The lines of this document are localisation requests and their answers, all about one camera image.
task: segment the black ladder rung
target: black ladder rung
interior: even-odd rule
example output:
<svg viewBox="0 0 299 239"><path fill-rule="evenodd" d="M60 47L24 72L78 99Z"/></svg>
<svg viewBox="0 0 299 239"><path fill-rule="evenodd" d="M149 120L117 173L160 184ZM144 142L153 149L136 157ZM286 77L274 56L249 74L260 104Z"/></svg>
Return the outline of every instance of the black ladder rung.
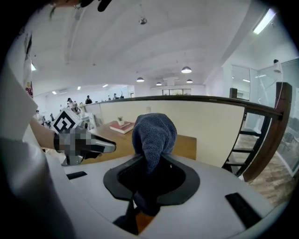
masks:
<svg viewBox="0 0 299 239"><path fill-rule="evenodd" d="M257 136L257 137L261 136L261 134L255 132L255 131L244 131L244 130L241 130L240 134L253 135L253 136Z"/></svg>
<svg viewBox="0 0 299 239"><path fill-rule="evenodd" d="M225 162L226 165L230 165L230 166L243 166L244 163L243 162Z"/></svg>
<svg viewBox="0 0 299 239"><path fill-rule="evenodd" d="M236 153L251 153L252 149L248 149L248 148L234 148L233 152L236 152Z"/></svg>

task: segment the blue knitted fabric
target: blue knitted fabric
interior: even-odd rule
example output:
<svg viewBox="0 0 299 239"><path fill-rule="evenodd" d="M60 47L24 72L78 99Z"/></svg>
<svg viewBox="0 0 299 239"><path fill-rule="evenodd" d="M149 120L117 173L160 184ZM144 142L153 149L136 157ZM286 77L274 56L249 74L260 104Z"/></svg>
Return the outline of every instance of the blue knitted fabric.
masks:
<svg viewBox="0 0 299 239"><path fill-rule="evenodd" d="M132 133L132 142L137 154L147 160L147 175L159 163L161 153L171 153L177 139L173 122L161 113L139 115Z"/></svg>

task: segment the red book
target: red book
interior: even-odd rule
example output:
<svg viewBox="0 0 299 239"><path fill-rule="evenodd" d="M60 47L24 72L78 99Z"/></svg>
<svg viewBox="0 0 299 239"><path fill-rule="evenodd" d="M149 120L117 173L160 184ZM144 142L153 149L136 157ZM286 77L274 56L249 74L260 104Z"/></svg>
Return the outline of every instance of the red book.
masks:
<svg viewBox="0 0 299 239"><path fill-rule="evenodd" d="M110 125L110 129L119 133L125 134L134 128L134 123L125 121L125 124L120 126L119 123L113 123Z"/></svg>

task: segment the wooden desk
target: wooden desk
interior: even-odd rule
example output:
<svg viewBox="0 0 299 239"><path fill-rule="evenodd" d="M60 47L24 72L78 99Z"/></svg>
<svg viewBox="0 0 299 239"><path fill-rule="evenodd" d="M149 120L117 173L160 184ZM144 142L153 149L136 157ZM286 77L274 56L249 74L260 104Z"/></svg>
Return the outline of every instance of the wooden desk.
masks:
<svg viewBox="0 0 299 239"><path fill-rule="evenodd" d="M119 132L110 129L111 123L101 125L100 127L90 130L90 132L95 135L102 136L104 138L114 141L116 143L116 150L113 153L102 154L102 156L97 157L95 159L91 158L91 159L84 160L82 161L81 164L103 162L111 159L124 157L127 155L133 155L135 153L132 144L133 130L131 130L126 134L121 134ZM182 157L195 160L196 159L196 138L178 135L176 145L172 153L174 155L179 155Z"/></svg>

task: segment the person in black shirt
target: person in black shirt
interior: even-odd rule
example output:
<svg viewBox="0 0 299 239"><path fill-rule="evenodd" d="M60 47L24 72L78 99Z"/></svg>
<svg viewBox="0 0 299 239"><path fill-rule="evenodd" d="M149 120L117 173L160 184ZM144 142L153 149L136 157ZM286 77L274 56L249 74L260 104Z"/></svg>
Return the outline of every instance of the person in black shirt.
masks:
<svg viewBox="0 0 299 239"><path fill-rule="evenodd" d="M88 105L88 104L91 104L93 101L91 99L89 99L89 95L87 96L87 99L85 101L85 104Z"/></svg>

